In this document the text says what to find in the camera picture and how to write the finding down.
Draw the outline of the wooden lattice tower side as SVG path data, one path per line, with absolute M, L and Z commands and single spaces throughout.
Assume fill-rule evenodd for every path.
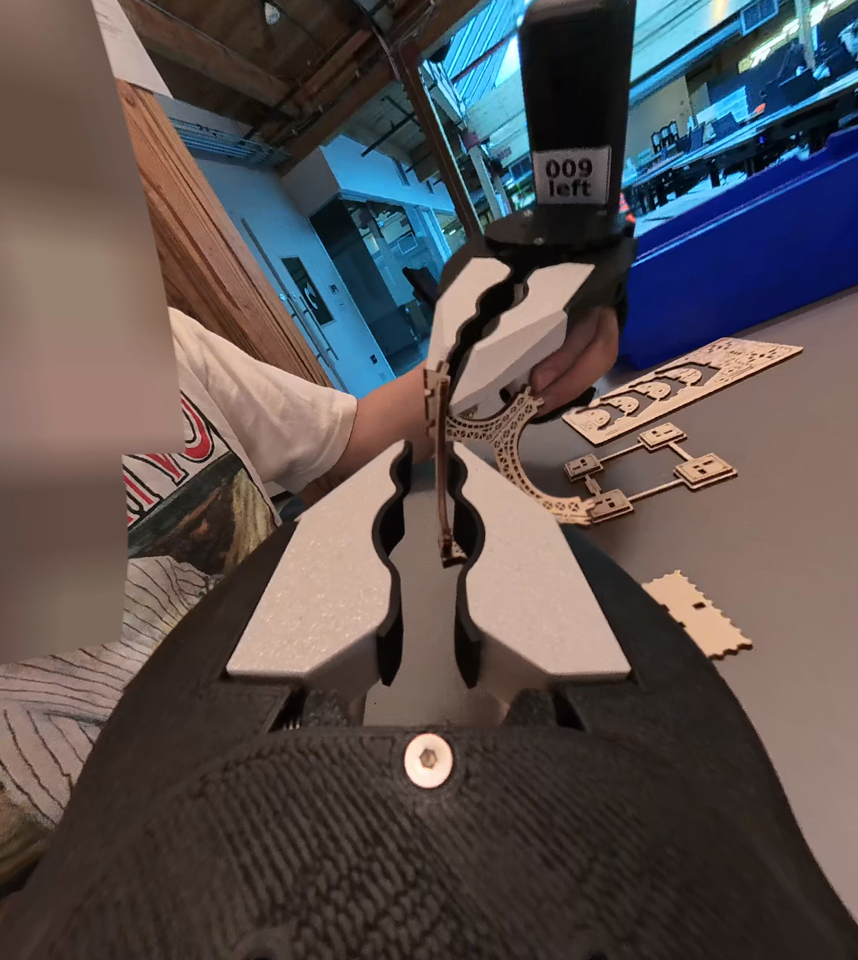
M 465 554 L 456 541 L 448 506 L 447 419 L 451 378 L 447 362 L 441 361 L 435 368 L 425 369 L 424 387 L 426 432 L 432 442 L 435 461 L 438 551 L 443 568 L 450 569 L 463 563 Z
M 560 524 L 589 527 L 592 517 L 587 500 L 545 493 L 532 483 L 522 466 L 520 438 L 542 405 L 542 399 L 533 396 L 529 387 L 524 387 L 505 409 L 492 416 L 474 418 L 449 411 L 446 416 L 446 438 L 449 441 L 473 440 L 488 444 L 495 455 L 495 469 L 513 486 L 551 513 Z

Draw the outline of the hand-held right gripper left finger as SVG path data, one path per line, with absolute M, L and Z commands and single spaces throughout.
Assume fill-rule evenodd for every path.
M 227 675 L 334 693 L 360 718 L 402 654 L 400 576 L 410 443 L 399 440 L 303 512 Z

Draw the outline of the blue plastic bin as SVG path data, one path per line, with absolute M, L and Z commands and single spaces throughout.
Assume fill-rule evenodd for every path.
M 619 355 L 644 369 L 858 285 L 858 126 L 641 235 Z

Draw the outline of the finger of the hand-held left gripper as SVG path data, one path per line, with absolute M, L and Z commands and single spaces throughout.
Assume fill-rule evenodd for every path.
M 526 293 L 495 320 L 494 329 L 473 344 L 452 378 L 450 408 L 463 414 L 471 407 L 483 417 L 530 383 L 531 371 L 563 345 L 567 306 L 595 271 L 589 263 L 560 263 L 533 271 Z
M 470 349 L 509 306 L 511 267 L 496 258 L 471 258 L 435 305 L 426 375 L 458 376 Z

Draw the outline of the wooden square frame with pads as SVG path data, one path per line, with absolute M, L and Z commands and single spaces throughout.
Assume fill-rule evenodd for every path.
M 692 455 L 682 445 L 687 438 L 684 430 L 672 423 L 664 423 L 640 432 L 632 444 L 602 457 L 585 454 L 566 462 L 563 470 L 567 480 L 573 484 L 581 483 L 590 494 L 586 502 L 590 522 L 609 522 L 630 515 L 638 503 L 674 489 L 685 488 L 696 493 L 738 475 L 736 468 L 716 453 Z M 654 454 L 664 450 L 675 454 L 678 460 L 668 482 L 629 495 L 617 488 L 602 489 L 600 477 L 607 465 L 637 452 Z

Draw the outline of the wooden partition panel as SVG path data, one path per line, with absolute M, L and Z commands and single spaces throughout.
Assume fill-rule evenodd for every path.
M 115 81 L 167 303 L 249 356 L 331 382 L 212 187 L 147 90 Z

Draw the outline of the wooden sheet with arch cutouts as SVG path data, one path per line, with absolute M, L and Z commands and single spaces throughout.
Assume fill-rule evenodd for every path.
M 800 345 L 722 338 L 592 399 L 562 419 L 600 447 L 802 352 Z

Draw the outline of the wooden piece with jagged edges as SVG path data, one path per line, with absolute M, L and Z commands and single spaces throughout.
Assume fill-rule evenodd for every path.
M 712 661 L 753 648 L 753 641 L 679 570 L 642 587 Z

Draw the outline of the person's left hand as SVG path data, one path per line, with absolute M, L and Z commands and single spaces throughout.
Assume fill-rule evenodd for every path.
M 613 307 L 592 306 L 568 319 L 561 347 L 536 364 L 530 374 L 532 395 L 541 401 L 537 423 L 546 423 L 572 406 L 613 367 L 620 327 Z

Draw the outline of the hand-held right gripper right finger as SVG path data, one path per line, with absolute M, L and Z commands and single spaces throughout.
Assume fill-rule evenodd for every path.
M 557 520 L 453 443 L 455 655 L 471 690 L 507 706 L 524 690 L 620 682 L 631 667 Z

